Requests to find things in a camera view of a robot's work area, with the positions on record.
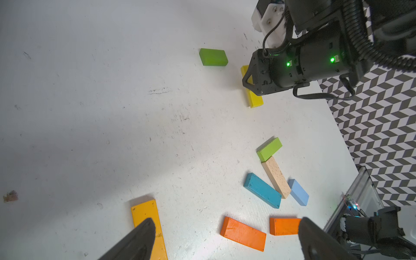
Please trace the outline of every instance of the light blue wooden block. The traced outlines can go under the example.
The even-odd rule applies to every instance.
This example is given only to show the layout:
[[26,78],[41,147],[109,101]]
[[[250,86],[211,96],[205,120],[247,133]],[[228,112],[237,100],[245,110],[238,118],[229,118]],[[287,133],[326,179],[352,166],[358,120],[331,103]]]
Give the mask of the light blue wooden block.
[[295,198],[295,200],[301,206],[306,206],[308,204],[309,195],[302,188],[302,186],[295,179],[290,179],[289,187],[292,189],[290,194]]
[[262,199],[264,202],[274,208],[280,207],[282,195],[275,189],[270,187],[262,179],[257,177],[254,173],[249,173],[245,179],[244,187],[251,191],[254,195]]

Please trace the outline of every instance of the yellow wooden block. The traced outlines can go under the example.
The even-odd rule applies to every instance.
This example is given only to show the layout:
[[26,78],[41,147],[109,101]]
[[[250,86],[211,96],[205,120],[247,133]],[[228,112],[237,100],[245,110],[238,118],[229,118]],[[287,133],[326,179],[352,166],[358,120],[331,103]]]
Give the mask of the yellow wooden block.
[[166,255],[165,241],[163,240],[162,227],[160,225],[159,213],[156,200],[151,200],[131,208],[134,227],[137,227],[143,220],[152,218],[156,226],[156,238],[153,245],[150,260],[168,260]]
[[[248,65],[244,65],[241,67],[241,74],[243,75],[243,77],[246,74],[247,70],[248,70]],[[250,84],[253,84],[253,77],[250,76],[247,82]],[[256,107],[256,106],[261,106],[264,104],[263,98],[261,96],[254,94],[253,91],[249,89],[246,89],[246,91],[247,91],[247,98],[248,98],[251,108]]]

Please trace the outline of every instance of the black and white geometric backdrop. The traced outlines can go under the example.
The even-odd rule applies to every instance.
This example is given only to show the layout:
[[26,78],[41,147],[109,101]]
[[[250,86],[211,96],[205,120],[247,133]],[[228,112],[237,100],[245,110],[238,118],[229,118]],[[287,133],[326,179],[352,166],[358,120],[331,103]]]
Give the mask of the black and white geometric backdrop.
[[[369,8],[364,12],[371,35]],[[351,101],[328,105],[356,165],[366,166],[385,206],[416,205],[416,74],[373,66]],[[322,92],[348,96],[339,77]]]

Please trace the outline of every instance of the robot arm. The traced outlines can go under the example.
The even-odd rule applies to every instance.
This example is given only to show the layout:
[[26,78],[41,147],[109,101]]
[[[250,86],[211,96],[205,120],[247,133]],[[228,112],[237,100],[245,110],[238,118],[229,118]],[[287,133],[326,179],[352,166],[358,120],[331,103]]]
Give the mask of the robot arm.
[[[387,0],[375,2],[376,6],[391,4]],[[339,76],[350,92],[344,99],[351,99],[354,87],[374,63],[416,72],[415,59],[401,57],[416,49],[416,1],[397,2],[407,8],[388,17],[380,11],[383,8],[370,6],[372,17],[377,18],[372,23],[372,43],[361,0],[259,0],[252,22],[265,39],[263,49],[253,53],[243,85],[258,96],[293,89],[299,98],[339,99],[326,93],[297,95],[297,89],[309,86],[310,81]],[[293,39],[293,30],[307,33]],[[266,42],[272,48],[266,49]],[[391,54],[382,46],[394,47],[397,52]]]

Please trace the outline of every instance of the orange wooden block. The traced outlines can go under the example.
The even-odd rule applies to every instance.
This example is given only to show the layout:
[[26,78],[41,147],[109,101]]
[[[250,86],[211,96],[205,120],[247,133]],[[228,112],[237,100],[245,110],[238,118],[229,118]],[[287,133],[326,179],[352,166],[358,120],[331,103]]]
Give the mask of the orange wooden block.
[[296,235],[301,218],[270,218],[270,234]]
[[258,231],[237,220],[225,217],[220,234],[232,241],[264,252],[266,233]]

